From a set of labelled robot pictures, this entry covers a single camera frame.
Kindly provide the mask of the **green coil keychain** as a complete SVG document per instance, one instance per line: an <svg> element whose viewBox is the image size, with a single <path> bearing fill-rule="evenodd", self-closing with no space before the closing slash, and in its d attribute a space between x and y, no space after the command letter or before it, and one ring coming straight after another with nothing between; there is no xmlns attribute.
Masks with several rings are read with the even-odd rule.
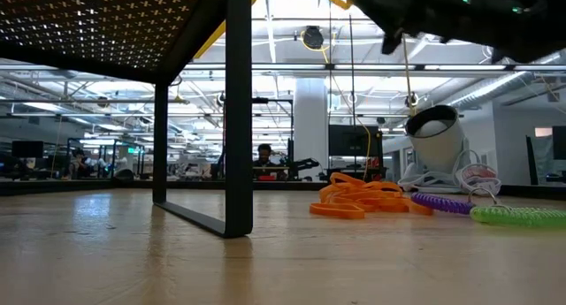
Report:
<svg viewBox="0 0 566 305"><path fill-rule="evenodd" d="M471 190L467 199L472 202L475 193L487 194L493 204L474 206L470 217L479 223L501 226L521 226L531 228L566 228L566 211L534 207L509 207L501 204L495 195L486 189Z"/></svg>

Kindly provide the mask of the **yellow plastic mesh basket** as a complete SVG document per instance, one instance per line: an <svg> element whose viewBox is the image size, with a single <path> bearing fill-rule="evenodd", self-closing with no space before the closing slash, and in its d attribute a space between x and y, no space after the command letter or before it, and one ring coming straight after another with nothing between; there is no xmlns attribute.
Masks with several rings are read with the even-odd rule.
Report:
<svg viewBox="0 0 566 305"><path fill-rule="evenodd" d="M256 0L251 0L251 5L254 5ZM203 46L195 53L193 58L201 58L202 55L217 41L217 39L226 32L226 22L223 21L216 30L212 33L212 35L207 39L207 41L203 44Z"/></svg>

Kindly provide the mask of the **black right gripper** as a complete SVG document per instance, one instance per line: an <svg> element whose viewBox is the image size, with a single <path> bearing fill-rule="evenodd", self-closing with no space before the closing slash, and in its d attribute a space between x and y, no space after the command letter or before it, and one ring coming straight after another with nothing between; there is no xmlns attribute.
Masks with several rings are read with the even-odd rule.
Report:
<svg viewBox="0 0 566 305"><path fill-rule="evenodd" d="M384 31L383 54L392 54L404 34L418 35L417 25L425 21L434 0L350 0L364 14L379 13L377 24Z"/></svg>

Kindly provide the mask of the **black workstation frame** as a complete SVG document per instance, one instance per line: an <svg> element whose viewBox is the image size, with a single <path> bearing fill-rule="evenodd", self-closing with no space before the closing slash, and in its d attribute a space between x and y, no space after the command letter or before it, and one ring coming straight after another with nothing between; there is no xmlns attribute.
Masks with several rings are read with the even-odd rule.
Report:
<svg viewBox="0 0 566 305"><path fill-rule="evenodd" d="M84 151L91 167L90 176L85 179L117 178L122 171L129 171L134 177L144 173L146 149L141 144L121 139L69 138L64 179L71 179L68 166L73 158L72 151L77 148Z"/></svg>

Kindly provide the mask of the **orange items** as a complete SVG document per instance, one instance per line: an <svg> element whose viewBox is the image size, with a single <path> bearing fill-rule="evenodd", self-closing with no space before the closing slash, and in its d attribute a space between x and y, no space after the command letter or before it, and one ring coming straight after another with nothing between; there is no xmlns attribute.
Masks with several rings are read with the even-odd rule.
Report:
<svg viewBox="0 0 566 305"><path fill-rule="evenodd" d="M401 198L366 197L359 199L348 199L346 197L333 197L330 199L330 203L350 204L366 212L409 212L409 206Z"/></svg>

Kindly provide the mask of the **black perforated metal desk riser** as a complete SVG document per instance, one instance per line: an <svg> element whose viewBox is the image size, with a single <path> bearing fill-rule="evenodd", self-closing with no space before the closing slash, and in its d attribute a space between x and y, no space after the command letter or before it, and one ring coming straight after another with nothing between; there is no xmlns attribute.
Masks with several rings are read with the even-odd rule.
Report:
<svg viewBox="0 0 566 305"><path fill-rule="evenodd" d="M155 205L225 239L253 228L251 0L0 0L0 58L150 83ZM226 22L225 216L166 198L168 90Z"/></svg>

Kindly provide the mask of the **person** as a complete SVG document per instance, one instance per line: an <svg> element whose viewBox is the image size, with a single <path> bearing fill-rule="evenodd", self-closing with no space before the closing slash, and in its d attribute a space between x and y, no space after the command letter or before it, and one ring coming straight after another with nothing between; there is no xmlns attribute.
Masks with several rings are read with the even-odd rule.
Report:
<svg viewBox="0 0 566 305"><path fill-rule="evenodd" d="M85 156L84 151L77 148L72 151L73 158L70 160L68 169L69 177L71 179L85 179L90 176L91 167L87 163L88 157Z"/></svg>
<svg viewBox="0 0 566 305"><path fill-rule="evenodd" d="M272 148L270 144L263 143L257 147L258 159L253 162L253 173L255 179L272 177L276 164L271 161Z"/></svg>

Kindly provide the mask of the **small black monitor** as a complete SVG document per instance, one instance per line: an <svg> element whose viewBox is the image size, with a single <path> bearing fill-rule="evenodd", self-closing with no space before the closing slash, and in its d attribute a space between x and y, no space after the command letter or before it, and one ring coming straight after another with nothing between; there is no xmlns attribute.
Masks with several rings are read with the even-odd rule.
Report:
<svg viewBox="0 0 566 305"><path fill-rule="evenodd" d="M41 158L43 147L43 141L13 141L11 155L17 158Z"/></svg>
<svg viewBox="0 0 566 305"><path fill-rule="evenodd" d="M566 126L552 127L553 158L566 160Z"/></svg>

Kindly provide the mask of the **large black monitor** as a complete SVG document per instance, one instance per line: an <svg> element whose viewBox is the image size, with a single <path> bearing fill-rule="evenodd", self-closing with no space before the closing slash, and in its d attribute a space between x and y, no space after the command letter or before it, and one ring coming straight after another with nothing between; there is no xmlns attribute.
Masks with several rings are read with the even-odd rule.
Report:
<svg viewBox="0 0 566 305"><path fill-rule="evenodd" d="M382 154L382 133L377 126L328 126L329 156L375 157Z"/></svg>

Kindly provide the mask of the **purple coil keychain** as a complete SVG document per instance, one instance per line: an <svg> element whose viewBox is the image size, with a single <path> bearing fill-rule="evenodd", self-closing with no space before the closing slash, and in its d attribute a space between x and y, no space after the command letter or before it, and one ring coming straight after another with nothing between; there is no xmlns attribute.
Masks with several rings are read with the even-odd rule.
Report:
<svg viewBox="0 0 566 305"><path fill-rule="evenodd" d="M410 199L413 203L432 210L461 215L469 215L471 209L475 207L473 202L459 202L446 197L426 193L413 193Z"/></svg>

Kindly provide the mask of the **white round spotlight lamp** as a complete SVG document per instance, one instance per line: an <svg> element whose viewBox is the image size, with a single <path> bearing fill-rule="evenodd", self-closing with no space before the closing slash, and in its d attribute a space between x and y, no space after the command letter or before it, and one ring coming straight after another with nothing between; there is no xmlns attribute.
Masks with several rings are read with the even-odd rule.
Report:
<svg viewBox="0 0 566 305"><path fill-rule="evenodd" d="M406 191L460 193L455 171L467 147L456 108L436 105L420 111L407 121L405 132L416 159L406 168L399 185Z"/></svg>

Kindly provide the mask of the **black upright post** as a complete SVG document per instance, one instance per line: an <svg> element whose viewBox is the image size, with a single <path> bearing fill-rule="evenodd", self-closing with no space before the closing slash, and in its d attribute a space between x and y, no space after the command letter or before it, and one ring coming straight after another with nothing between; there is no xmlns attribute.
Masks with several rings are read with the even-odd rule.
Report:
<svg viewBox="0 0 566 305"><path fill-rule="evenodd" d="M532 145L532 138L530 136L525 137L526 148L527 148L527 161L528 161L528 171L530 184L532 186L537 186L539 184L539 177L537 173L537 165L534 155L534 148Z"/></svg>

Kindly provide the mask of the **silver ventilation duct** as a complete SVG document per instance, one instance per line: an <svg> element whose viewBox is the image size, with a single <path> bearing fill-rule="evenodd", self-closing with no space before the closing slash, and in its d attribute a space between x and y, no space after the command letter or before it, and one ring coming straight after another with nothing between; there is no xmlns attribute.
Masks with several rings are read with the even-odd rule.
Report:
<svg viewBox="0 0 566 305"><path fill-rule="evenodd" d="M535 79L536 73L566 71L566 60L558 58L557 61L558 64L552 62L551 64L543 65L514 65L511 72L506 75L482 80L455 94L452 99L446 102L446 105L461 110L469 109L519 89L525 84L532 82Z"/></svg>

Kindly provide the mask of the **orange rubber band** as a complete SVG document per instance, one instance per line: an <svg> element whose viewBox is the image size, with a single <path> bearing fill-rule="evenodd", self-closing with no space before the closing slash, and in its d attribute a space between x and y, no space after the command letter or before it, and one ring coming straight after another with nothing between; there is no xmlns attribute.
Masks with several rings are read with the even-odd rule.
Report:
<svg viewBox="0 0 566 305"><path fill-rule="evenodd" d="M364 219L365 211L348 203L312 203L310 213L325 217L343 219Z"/></svg>
<svg viewBox="0 0 566 305"><path fill-rule="evenodd" d="M361 179L356 179L341 172L333 172L329 178L331 184L335 187L363 187L365 182Z"/></svg>
<svg viewBox="0 0 566 305"><path fill-rule="evenodd" d="M417 204L411 200L407 201L407 205L409 207L409 212L413 213L413 214L418 214L418 215L425 215L425 216L432 216L433 215L433 209Z"/></svg>

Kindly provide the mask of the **pile of orange bands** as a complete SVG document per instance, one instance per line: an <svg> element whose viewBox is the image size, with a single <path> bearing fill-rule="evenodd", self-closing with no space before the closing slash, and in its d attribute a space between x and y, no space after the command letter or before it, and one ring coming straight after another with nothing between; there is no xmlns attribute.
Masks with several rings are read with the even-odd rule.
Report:
<svg viewBox="0 0 566 305"><path fill-rule="evenodd" d="M363 185L341 182L324 187L318 193L321 202L331 202L335 198L355 201L368 198L399 198L403 195L397 184L388 181L372 181Z"/></svg>

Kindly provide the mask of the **black aluminium table frame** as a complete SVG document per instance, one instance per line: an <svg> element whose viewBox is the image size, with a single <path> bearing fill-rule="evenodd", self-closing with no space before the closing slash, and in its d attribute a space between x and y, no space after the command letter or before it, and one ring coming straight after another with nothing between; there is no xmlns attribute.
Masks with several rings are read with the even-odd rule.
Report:
<svg viewBox="0 0 566 305"><path fill-rule="evenodd" d="M0 196L43 194L72 191L94 191L113 188L151 189L151 180L116 181L112 179L0 181ZM222 181L168 181L171 189L224 190ZM254 181L255 190L266 191L318 191L327 183ZM503 185L500 196L513 196L566 202L566 187Z"/></svg>

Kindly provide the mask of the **white building column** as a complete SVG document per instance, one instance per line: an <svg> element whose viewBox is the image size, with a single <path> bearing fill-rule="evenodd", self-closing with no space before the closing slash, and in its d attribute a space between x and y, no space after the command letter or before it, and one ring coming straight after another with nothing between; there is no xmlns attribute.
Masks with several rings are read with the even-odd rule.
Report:
<svg viewBox="0 0 566 305"><path fill-rule="evenodd" d="M294 157L327 166L327 90L322 78L299 78L294 92Z"/></svg>

